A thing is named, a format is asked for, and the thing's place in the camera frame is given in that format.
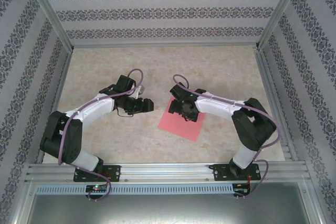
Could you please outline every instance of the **ventilation slots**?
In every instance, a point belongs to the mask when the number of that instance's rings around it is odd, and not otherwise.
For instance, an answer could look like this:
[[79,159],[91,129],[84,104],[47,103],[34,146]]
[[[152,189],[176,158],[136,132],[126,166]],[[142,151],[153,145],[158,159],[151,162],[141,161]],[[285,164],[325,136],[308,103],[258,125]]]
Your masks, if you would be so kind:
[[[83,195],[86,185],[40,185],[37,195]],[[232,194],[232,184],[112,185],[114,195]]]

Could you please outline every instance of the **patterned wallpaper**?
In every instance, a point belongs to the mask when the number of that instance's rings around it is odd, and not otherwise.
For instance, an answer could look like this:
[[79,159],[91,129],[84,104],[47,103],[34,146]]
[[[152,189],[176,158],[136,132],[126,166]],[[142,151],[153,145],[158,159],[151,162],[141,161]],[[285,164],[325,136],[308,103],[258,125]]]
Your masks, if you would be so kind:
[[69,57],[37,0],[0,0],[0,223],[34,163]]
[[336,0],[291,0],[264,48],[298,156],[336,223]]
[[279,0],[50,0],[75,46],[257,42]]

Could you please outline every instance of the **cable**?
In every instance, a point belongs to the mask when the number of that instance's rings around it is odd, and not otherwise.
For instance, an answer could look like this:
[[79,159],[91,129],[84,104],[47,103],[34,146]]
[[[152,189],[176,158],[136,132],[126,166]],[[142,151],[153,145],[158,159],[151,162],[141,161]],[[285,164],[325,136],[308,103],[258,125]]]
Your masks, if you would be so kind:
[[259,183],[253,189],[253,191],[251,191],[248,195],[244,196],[243,194],[235,192],[235,194],[244,197],[244,199],[250,197],[252,194],[254,194],[258,190],[258,188],[260,187],[261,183],[265,180],[266,175],[268,173],[269,164],[268,164],[268,162],[265,159],[259,159],[259,160],[256,160],[256,162],[265,162],[265,164],[266,164],[266,170],[265,170],[265,173],[262,176],[261,180],[259,181]]
[[250,173],[247,174],[247,184],[248,184],[248,189],[249,190],[251,188],[251,175]]
[[[89,102],[87,102],[86,104],[84,104],[82,107],[80,107],[74,114],[72,114],[71,117],[69,117],[67,123],[66,123],[65,126],[64,126],[64,130],[63,130],[63,134],[62,134],[62,138],[61,138],[61,143],[60,143],[60,146],[59,146],[59,152],[58,152],[58,165],[61,165],[61,164],[62,164],[62,154],[63,154],[63,148],[64,148],[65,136],[66,136],[66,134],[67,134],[67,130],[68,130],[68,127],[69,127],[69,124],[70,124],[71,120],[72,120],[72,119],[73,119],[73,118],[74,118],[74,117],[75,117],[81,110],[85,109],[87,106],[89,106],[89,105],[91,105],[91,104],[93,104],[93,103],[95,103],[95,102],[98,102],[98,101],[100,101],[100,100],[104,100],[104,99],[108,99],[108,98],[119,97],[119,96],[122,96],[122,95],[125,95],[125,94],[129,94],[130,92],[136,90],[136,89],[141,85],[141,83],[142,83],[142,81],[143,81],[143,72],[142,72],[142,70],[139,69],[139,68],[132,69],[132,70],[128,73],[127,76],[129,77],[130,74],[133,73],[133,72],[135,72],[135,71],[139,71],[139,72],[140,72],[140,74],[141,74],[141,79],[140,79],[139,83],[138,83],[137,85],[135,85],[134,88],[132,88],[132,89],[130,89],[129,91],[126,91],[126,92],[122,92],[122,93],[118,93],[118,94],[112,94],[112,95],[107,95],[107,96],[105,96],[105,97],[101,97],[101,98],[97,98],[97,99],[95,99],[95,100],[89,101]],[[78,166],[75,166],[75,165],[72,165],[72,166],[74,166],[74,167],[76,167],[77,169],[80,169],[80,170],[82,170],[82,171],[84,171],[84,172],[86,172],[86,173],[90,173],[90,174],[93,174],[93,175],[95,175],[95,176],[98,176],[98,177],[103,178],[104,180],[106,180],[107,184],[109,185],[109,190],[108,190],[108,192],[107,192],[106,194],[104,194],[103,196],[101,196],[99,199],[91,199],[91,198],[90,198],[90,194],[91,194],[92,191],[90,191],[89,194],[88,194],[89,201],[100,201],[100,200],[104,199],[106,196],[108,196],[108,195],[110,194],[112,187],[111,187],[111,181],[110,181],[108,178],[106,178],[105,176],[103,176],[103,175],[101,175],[101,174],[99,174],[99,173],[95,173],[95,172],[92,172],[92,171],[90,171],[90,170],[86,170],[86,169],[84,169],[84,168],[81,168],[81,167],[78,167]]]
[[188,80],[187,80],[187,78],[185,78],[183,75],[181,75],[181,74],[174,74],[174,76],[173,76],[173,80],[176,82],[176,80],[174,79],[174,77],[181,77],[183,80],[185,80],[185,82],[187,83],[187,91],[189,91],[189,82],[188,82]]
[[[275,145],[275,144],[282,138],[282,130],[281,130],[281,128],[280,128],[279,123],[278,123],[272,116],[270,116],[269,114],[267,114],[267,113],[265,113],[264,111],[261,111],[261,110],[259,110],[259,109],[255,109],[255,108],[253,108],[253,107],[246,106],[246,105],[244,105],[244,104],[240,104],[240,103],[235,103],[235,102],[233,102],[233,101],[226,100],[226,99],[224,99],[224,98],[214,97],[214,96],[211,96],[211,97],[210,97],[210,96],[205,95],[205,94],[197,93],[197,92],[195,92],[195,91],[193,91],[193,90],[191,90],[191,89],[189,89],[189,88],[186,88],[186,87],[180,85],[179,82],[176,80],[176,77],[181,77],[181,78],[183,78],[183,79],[187,82],[187,86],[189,87],[189,82],[188,82],[188,80],[187,80],[183,75],[181,75],[181,74],[174,74],[174,75],[173,75],[173,80],[174,80],[174,82],[175,82],[180,88],[182,88],[182,89],[184,89],[184,90],[186,90],[186,91],[188,91],[188,92],[190,92],[190,93],[192,93],[192,94],[198,95],[198,96],[200,96],[200,97],[205,97],[205,98],[208,98],[208,99],[213,99],[213,100],[216,100],[216,101],[219,101],[219,102],[228,103],[228,104],[233,105],[233,106],[239,106],[239,107],[244,108],[244,109],[248,109],[248,110],[255,111],[255,112],[257,112],[257,113],[259,113],[259,114],[261,114],[261,115],[267,117],[268,119],[270,119],[270,120],[272,121],[272,123],[276,126],[277,131],[278,131],[278,136],[277,136],[277,138],[276,138],[272,143],[263,145],[263,146],[257,151],[256,155],[253,157],[253,161],[257,161],[257,162],[258,162],[258,161],[263,161],[263,162],[265,162],[265,163],[266,163],[266,170],[265,170],[265,173],[264,173],[263,177],[261,178],[260,182],[259,182],[258,185],[255,187],[255,189],[254,189],[252,192],[250,192],[250,193],[246,196],[246,197],[249,197],[251,194],[253,194],[253,193],[260,187],[261,183],[262,183],[262,182],[264,181],[264,179],[266,178],[266,175],[267,175],[267,172],[268,172],[268,166],[269,166],[269,165],[268,165],[268,162],[267,162],[266,160],[264,160],[264,159],[256,160],[256,158],[257,158],[257,156],[260,154],[260,152],[261,152],[264,148],[267,148],[267,147],[270,147],[270,146],[272,146],[272,145]],[[244,195],[242,195],[242,194],[240,194],[240,193],[235,193],[235,194],[244,197]]]
[[181,75],[181,74],[174,74],[173,75],[173,80],[174,82],[182,89],[192,93],[192,94],[195,94],[195,95],[198,95],[200,97],[205,97],[205,98],[208,98],[208,99],[212,99],[212,100],[216,100],[216,101],[219,101],[219,102],[224,102],[224,103],[227,103],[227,104],[230,104],[230,105],[233,105],[233,106],[238,106],[238,107],[241,107],[241,108],[244,108],[244,109],[248,109],[248,110],[252,110],[252,111],[255,111],[265,117],[267,117],[268,119],[270,119],[272,121],[272,123],[276,126],[277,128],[277,131],[278,131],[278,136],[277,138],[270,144],[266,144],[266,145],[263,145],[259,150],[258,152],[256,153],[256,155],[253,157],[253,160],[255,160],[257,158],[257,156],[259,155],[259,153],[264,149],[264,148],[267,148],[267,147],[270,147],[272,145],[275,145],[281,138],[282,138],[282,130],[280,128],[280,125],[279,123],[272,117],[270,116],[269,114],[265,113],[264,111],[261,111],[259,109],[255,109],[253,107],[250,107],[250,106],[246,106],[244,104],[240,104],[240,103],[235,103],[233,101],[230,101],[230,100],[226,100],[224,98],[220,98],[220,97],[214,97],[214,96],[208,96],[208,95],[205,95],[205,94],[200,94],[200,93],[197,93],[189,88],[186,88],[184,86],[182,86],[181,84],[179,84],[179,82],[176,80],[176,77],[181,77],[183,78],[185,81],[187,81],[187,79]]
[[118,116],[120,116],[121,118],[132,118],[133,116],[134,116],[134,114],[132,114],[132,115],[120,115],[119,114],[119,109],[118,109],[118,107],[117,106],[114,106],[114,108],[116,109],[116,111],[117,111],[117,115]]
[[103,178],[103,179],[106,180],[106,182],[107,182],[106,184],[109,186],[109,189],[108,189],[107,193],[104,194],[103,196],[101,196],[99,199],[92,199],[92,198],[90,198],[90,195],[91,195],[91,193],[93,192],[93,190],[91,190],[91,191],[89,191],[89,194],[88,194],[88,199],[89,199],[89,201],[97,202],[97,201],[100,201],[100,200],[106,198],[106,197],[110,194],[110,192],[111,192],[111,190],[112,190],[112,185],[111,185],[111,181],[110,181],[107,177],[105,177],[105,176],[103,176],[103,175],[101,175],[101,174],[99,174],[99,173],[95,173],[95,172],[92,172],[92,171],[90,171],[90,170],[86,170],[86,169],[84,169],[84,168],[81,168],[81,167],[76,166],[76,165],[73,165],[73,164],[70,164],[70,165],[73,166],[73,167],[75,167],[75,168],[77,168],[77,169],[79,169],[79,170],[82,170],[83,172],[86,172],[86,173],[90,173],[90,174],[96,175],[96,176],[101,177],[101,178]]

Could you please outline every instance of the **beige floor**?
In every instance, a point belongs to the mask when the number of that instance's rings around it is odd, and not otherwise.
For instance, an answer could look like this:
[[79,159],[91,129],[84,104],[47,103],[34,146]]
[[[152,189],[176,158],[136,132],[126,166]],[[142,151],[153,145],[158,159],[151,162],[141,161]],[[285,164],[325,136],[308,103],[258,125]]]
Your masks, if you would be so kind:
[[[58,110],[65,112],[92,99],[133,68],[144,71],[144,98],[154,111],[121,118],[104,115],[83,133],[82,146],[105,163],[227,162],[240,141],[232,122],[207,114],[198,141],[157,128],[174,86],[172,75],[185,75],[192,89],[202,88],[229,99],[257,98],[270,112],[251,47],[151,47],[75,49]],[[139,74],[132,75],[139,80]],[[283,161],[280,144],[260,154]],[[44,163],[56,163],[46,155]]]

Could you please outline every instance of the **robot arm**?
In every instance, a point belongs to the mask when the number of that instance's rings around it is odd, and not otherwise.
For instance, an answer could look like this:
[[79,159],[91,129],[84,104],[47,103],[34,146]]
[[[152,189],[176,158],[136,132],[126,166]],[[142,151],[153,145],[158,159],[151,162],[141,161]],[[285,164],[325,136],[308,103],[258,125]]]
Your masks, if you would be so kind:
[[[230,162],[230,171],[236,177],[252,163],[257,151],[276,130],[276,126],[265,116],[239,106],[213,100],[212,98],[216,96],[205,90],[197,89],[195,92],[211,97],[210,99],[192,94],[178,85],[175,85],[170,92],[175,100],[172,101],[169,112],[180,114],[186,121],[196,122],[198,114],[202,112],[220,116],[234,123],[242,143]],[[237,104],[245,104],[266,113],[257,99],[231,101]]]
[[131,90],[136,85],[135,81],[129,77],[121,75],[117,84],[108,86],[99,91],[92,103],[83,110],[77,109],[61,113],[53,112],[47,122],[47,126],[40,143],[40,149],[51,156],[58,158],[60,142],[63,130],[68,119],[76,112],[78,114],[70,122],[66,132],[62,162],[75,165],[91,172],[102,172],[103,160],[88,153],[81,147],[82,130],[97,120],[104,114],[110,113],[115,109],[124,109],[128,115],[141,112],[150,112],[154,109],[154,104],[150,99],[138,98],[142,94],[144,88],[139,86],[134,92],[119,97],[106,98],[100,100],[107,95],[118,94]]

